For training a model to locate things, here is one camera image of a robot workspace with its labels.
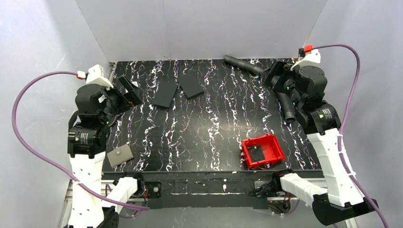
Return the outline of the grey leather card holder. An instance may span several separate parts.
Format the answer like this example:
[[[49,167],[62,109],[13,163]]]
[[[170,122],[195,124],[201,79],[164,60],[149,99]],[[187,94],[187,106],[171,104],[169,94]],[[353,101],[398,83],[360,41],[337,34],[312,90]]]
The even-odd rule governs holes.
[[[128,144],[117,147],[106,155],[112,168],[134,158],[131,147]]]

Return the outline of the red plastic bin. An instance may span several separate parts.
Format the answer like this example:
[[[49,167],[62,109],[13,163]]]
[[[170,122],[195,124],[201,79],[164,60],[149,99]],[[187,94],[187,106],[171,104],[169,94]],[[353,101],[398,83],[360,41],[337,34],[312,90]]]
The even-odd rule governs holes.
[[[265,134],[241,141],[242,152],[248,168],[276,164],[286,159],[275,135]]]

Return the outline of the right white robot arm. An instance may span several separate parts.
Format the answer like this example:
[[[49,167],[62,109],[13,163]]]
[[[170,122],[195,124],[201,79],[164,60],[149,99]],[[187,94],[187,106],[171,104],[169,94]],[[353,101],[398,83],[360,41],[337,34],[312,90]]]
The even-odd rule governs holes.
[[[295,64],[277,60],[261,74],[272,82],[275,92],[287,99],[284,116],[294,117],[301,125],[319,159],[326,187],[286,169],[273,173],[272,180],[262,190],[296,196],[312,208],[317,220],[325,226],[378,211],[377,201],[358,184],[348,161],[342,136],[345,122],[324,100],[327,78],[319,67],[319,48],[308,45],[300,48],[298,55]]]

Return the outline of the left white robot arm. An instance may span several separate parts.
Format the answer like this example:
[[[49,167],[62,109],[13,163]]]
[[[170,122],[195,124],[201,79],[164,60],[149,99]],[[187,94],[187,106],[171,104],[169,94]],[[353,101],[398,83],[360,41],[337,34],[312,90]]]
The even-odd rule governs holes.
[[[121,75],[122,93],[105,76],[101,65],[78,72],[85,85],[77,90],[77,111],[68,123],[67,152],[74,175],[69,228],[116,228],[123,204],[138,189],[135,177],[123,177],[101,199],[102,167],[111,123],[142,103],[142,89]]]

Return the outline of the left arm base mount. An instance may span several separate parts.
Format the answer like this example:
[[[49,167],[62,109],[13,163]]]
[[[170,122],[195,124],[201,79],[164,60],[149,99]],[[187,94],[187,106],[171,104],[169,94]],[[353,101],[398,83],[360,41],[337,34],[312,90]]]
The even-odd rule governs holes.
[[[137,193],[138,197],[145,199],[158,199],[162,194],[162,183],[159,181],[142,181]]]

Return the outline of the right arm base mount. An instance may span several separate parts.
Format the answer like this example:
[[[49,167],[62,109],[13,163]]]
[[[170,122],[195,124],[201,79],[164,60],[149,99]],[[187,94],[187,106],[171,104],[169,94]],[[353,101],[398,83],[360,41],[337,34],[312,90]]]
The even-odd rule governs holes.
[[[288,192],[279,190],[274,181],[267,182],[254,189],[250,196],[256,198],[265,198],[268,207],[275,215],[285,214],[291,211],[292,195]]]

